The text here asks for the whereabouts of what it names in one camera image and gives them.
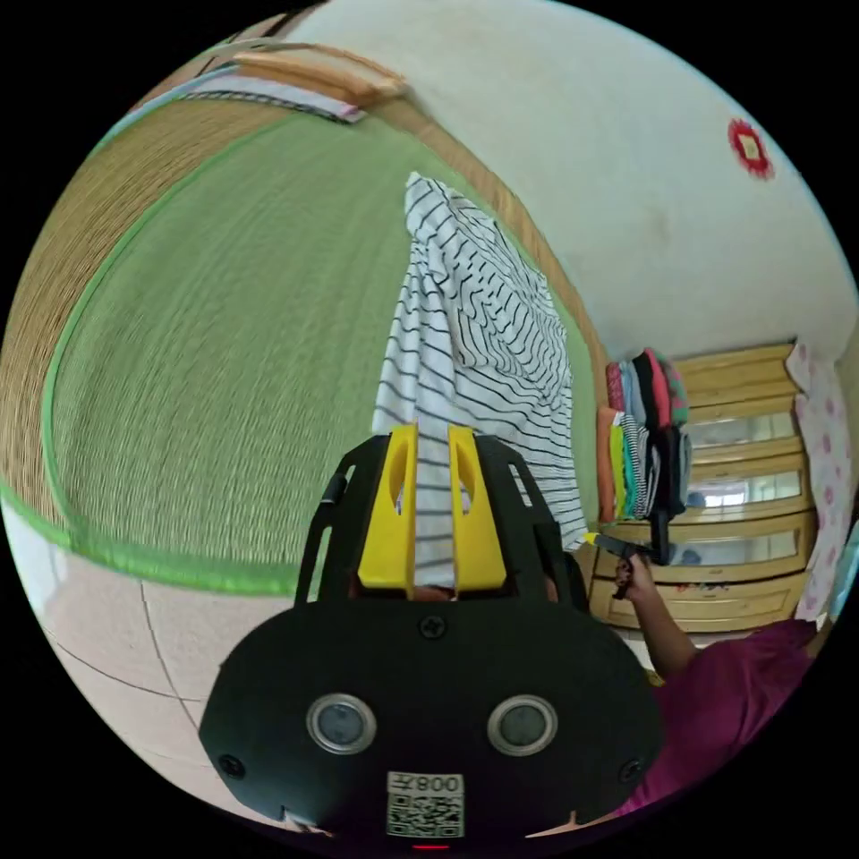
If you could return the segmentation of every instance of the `screw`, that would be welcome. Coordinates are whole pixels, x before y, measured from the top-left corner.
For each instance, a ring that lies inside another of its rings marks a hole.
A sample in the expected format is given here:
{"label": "screw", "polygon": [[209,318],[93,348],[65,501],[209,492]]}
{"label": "screw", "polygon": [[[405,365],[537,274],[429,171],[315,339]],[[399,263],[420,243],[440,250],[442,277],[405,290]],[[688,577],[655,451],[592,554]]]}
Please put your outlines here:
{"label": "screw", "polygon": [[221,770],[230,778],[244,778],[244,764],[232,754],[222,754],[217,762]]}
{"label": "screw", "polygon": [[418,630],[424,638],[433,640],[441,638],[447,632],[447,623],[443,617],[429,615],[418,624]]}
{"label": "screw", "polygon": [[620,775],[618,776],[623,783],[628,781],[632,781],[636,778],[642,771],[642,762],[637,758],[633,758],[631,761],[627,761],[620,768]]}

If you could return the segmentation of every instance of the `pink floral fabric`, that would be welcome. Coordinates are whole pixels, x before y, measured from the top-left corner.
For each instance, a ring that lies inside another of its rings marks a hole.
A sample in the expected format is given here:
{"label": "pink floral fabric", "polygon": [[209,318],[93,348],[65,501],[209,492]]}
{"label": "pink floral fabric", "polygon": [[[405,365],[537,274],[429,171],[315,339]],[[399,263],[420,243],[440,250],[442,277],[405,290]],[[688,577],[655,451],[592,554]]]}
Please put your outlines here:
{"label": "pink floral fabric", "polygon": [[850,531],[850,436],[844,395],[832,361],[821,361],[805,343],[796,344],[787,372],[802,390],[796,419],[808,454],[819,530],[808,563],[809,578],[796,608],[798,620],[813,620],[827,606],[836,564]]}
{"label": "pink floral fabric", "polygon": [[624,384],[620,380],[620,365],[615,361],[606,367],[606,384],[608,385],[608,405],[616,412],[625,411]]}

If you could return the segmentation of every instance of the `tile floor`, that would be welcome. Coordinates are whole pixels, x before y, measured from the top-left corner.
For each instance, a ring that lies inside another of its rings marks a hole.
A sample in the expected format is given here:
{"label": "tile floor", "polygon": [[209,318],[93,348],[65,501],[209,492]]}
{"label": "tile floor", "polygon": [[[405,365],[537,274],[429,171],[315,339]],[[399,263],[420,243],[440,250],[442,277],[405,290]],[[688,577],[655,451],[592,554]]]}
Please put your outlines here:
{"label": "tile floor", "polygon": [[[143,583],[51,545],[6,503],[0,511],[30,605],[93,710],[177,787],[272,823],[233,799],[197,727],[224,656],[291,602]],[[280,825],[298,829],[291,821]]]}

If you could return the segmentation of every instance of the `magenta shirt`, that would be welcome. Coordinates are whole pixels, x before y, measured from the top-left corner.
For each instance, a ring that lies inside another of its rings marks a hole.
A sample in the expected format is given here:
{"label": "magenta shirt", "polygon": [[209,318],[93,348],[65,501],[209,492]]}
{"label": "magenta shirt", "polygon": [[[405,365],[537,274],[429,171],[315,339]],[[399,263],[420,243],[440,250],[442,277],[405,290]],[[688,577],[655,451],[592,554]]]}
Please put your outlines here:
{"label": "magenta shirt", "polygon": [[690,787],[734,757],[799,686],[812,662],[804,648],[816,632],[815,624],[787,620],[716,642],[654,688],[665,743],[617,813]]}

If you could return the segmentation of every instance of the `stack of clothes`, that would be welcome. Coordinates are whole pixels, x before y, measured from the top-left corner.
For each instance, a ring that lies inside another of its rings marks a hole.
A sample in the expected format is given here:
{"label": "stack of clothes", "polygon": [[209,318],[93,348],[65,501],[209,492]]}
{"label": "stack of clothes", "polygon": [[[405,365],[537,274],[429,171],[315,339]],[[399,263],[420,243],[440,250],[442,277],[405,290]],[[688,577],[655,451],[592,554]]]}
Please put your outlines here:
{"label": "stack of clothes", "polygon": [[674,365],[654,349],[607,370],[608,408],[597,426],[600,520],[684,512],[692,470],[689,401]]}

